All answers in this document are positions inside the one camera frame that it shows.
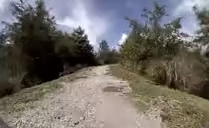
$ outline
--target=shrub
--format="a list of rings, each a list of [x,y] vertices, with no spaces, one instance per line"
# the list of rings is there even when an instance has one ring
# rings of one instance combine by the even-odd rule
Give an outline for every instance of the shrub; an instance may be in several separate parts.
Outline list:
[[[206,68],[193,53],[183,53],[172,60],[158,60],[151,65],[150,76],[169,88],[200,94],[207,81]]]

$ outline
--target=gravel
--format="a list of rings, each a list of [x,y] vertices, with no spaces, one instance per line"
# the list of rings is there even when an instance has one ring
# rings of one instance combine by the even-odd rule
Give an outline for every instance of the gravel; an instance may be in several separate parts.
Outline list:
[[[13,128],[161,128],[158,110],[140,113],[128,95],[128,82],[108,75],[108,66],[90,68],[86,76],[61,82],[63,88],[32,102],[33,108],[18,113],[0,112]],[[120,91],[103,91],[105,88]]]

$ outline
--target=puddle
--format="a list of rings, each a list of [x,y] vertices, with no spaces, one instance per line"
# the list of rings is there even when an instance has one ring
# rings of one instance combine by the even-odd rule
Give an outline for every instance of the puddle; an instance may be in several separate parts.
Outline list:
[[[122,92],[123,87],[108,86],[103,88],[103,92]]]

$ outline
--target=grass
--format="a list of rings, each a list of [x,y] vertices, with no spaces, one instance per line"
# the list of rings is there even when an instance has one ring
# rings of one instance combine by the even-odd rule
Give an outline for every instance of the grass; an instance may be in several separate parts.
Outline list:
[[[76,79],[86,78],[87,75],[81,72],[85,72],[88,69],[79,70],[73,74],[61,77],[57,80],[53,80],[41,85],[37,85],[31,88],[21,90],[10,96],[6,96],[0,99],[0,112],[12,114],[21,114],[25,109],[34,108],[36,104],[32,104],[35,101],[42,100],[42,98],[54,91],[58,91],[63,87],[62,82],[71,82]]]
[[[120,65],[111,66],[110,71],[112,75],[130,82],[134,100],[141,111],[148,112],[153,107],[161,109],[168,127],[202,128],[209,122],[208,100],[157,86],[147,78],[124,70]]]

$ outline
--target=cloudy sky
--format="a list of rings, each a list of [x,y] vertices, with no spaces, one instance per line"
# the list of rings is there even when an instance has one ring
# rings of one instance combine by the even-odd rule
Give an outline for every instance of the cloudy sky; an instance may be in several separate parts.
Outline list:
[[[12,21],[9,3],[0,0],[0,22]],[[47,9],[63,28],[81,26],[93,45],[106,39],[111,47],[121,44],[129,32],[125,16],[139,19],[144,7],[151,9],[154,0],[45,0]],[[183,17],[182,31],[193,34],[198,24],[193,5],[209,9],[209,0],[156,0],[167,6],[169,19]]]

